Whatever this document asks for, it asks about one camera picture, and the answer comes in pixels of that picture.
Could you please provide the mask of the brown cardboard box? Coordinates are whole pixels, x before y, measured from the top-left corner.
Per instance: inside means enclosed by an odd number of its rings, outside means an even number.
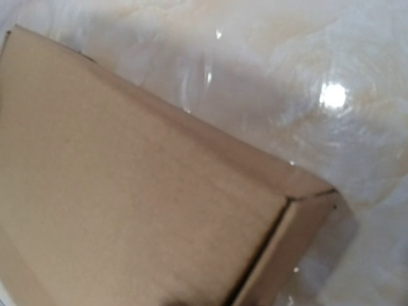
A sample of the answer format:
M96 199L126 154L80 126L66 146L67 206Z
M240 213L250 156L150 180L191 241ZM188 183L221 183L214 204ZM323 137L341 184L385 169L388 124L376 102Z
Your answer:
M59 43L6 35L2 305L271 305L338 198Z

